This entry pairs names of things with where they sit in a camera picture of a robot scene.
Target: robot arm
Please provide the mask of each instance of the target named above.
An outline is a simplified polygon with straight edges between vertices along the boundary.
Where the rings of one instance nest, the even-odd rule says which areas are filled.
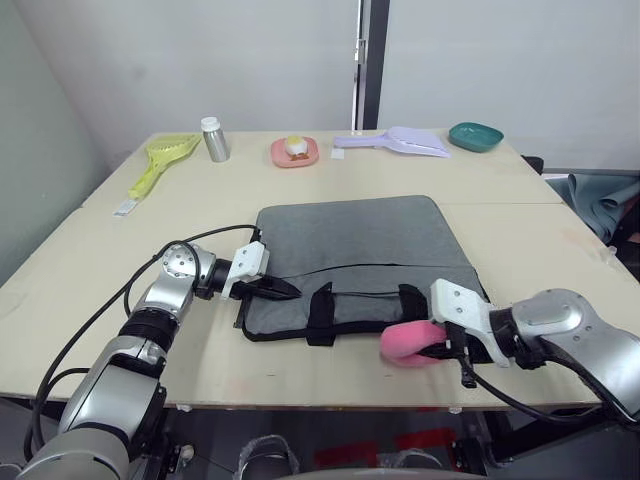
[[[233,261],[190,245],[176,244],[164,253],[158,278],[67,403],[58,435],[19,478],[126,479],[130,461],[156,432],[166,398],[159,378],[194,295],[207,300],[214,292],[275,300],[300,295],[287,282],[264,275],[269,252],[260,242],[238,249]]]
[[[449,337],[463,331],[477,338],[501,367],[510,366],[509,357],[525,369],[559,363],[626,420],[640,419],[640,339],[606,323],[581,295],[546,290],[498,310],[476,292],[440,279],[431,286],[431,297],[434,320]],[[468,358],[464,339],[461,343],[449,342],[451,348],[440,357]],[[429,348],[423,354],[434,356]]]

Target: gray cloth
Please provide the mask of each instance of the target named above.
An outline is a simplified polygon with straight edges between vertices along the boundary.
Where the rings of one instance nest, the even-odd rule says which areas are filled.
[[[311,297],[328,282],[335,325],[401,321],[400,284],[429,298],[431,284],[445,278],[482,294],[474,268],[428,197],[269,207],[257,224],[271,252],[267,273],[295,285],[302,296],[253,298],[241,309],[245,333],[305,329]]]
[[[604,243],[611,241],[624,204],[640,194],[640,177],[571,174],[547,183]]]

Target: silver bottle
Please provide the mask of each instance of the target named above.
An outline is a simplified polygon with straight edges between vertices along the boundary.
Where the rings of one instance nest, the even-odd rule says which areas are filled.
[[[216,117],[205,117],[200,121],[202,136],[207,144],[209,155],[214,162],[226,162],[229,160],[229,146],[224,138],[220,121]]]

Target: white wall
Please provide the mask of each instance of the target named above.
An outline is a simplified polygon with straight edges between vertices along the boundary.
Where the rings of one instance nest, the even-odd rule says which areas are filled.
[[[16,0],[115,167],[151,133],[344,129],[357,0]]]
[[[640,170],[638,3],[392,1],[379,125],[476,121],[546,167]]]
[[[11,0],[0,0],[0,285],[105,177]]]

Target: wooden table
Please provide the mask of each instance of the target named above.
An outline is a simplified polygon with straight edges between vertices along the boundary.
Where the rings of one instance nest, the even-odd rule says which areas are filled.
[[[503,142],[488,154],[447,145],[453,157],[397,156],[358,149],[329,158],[336,132],[310,132],[321,159],[311,167],[272,165],[269,144],[284,132],[228,134],[232,158],[213,164],[204,145],[171,167],[128,217],[112,215],[146,167],[134,153],[71,214],[0,289],[0,394],[33,396],[47,366],[75,330],[165,242],[237,223],[269,205],[425,194],[439,204],[489,296],[498,306],[564,287],[588,298],[608,322],[640,334],[630,298],[640,286],[559,197]],[[222,258],[247,232],[202,239]],[[151,268],[132,298],[155,279]],[[170,403],[209,407],[504,406],[482,388],[460,385],[454,362],[422,369],[385,363],[376,336],[252,343],[232,324],[238,302],[195,300],[162,377]],[[91,366],[125,321],[121,302],[80,340],[63,368]],[[571,372],[549,366],[479,366],[497,387],[533,405],[593,403]],[[65,399],[78,379],[65,379]]]

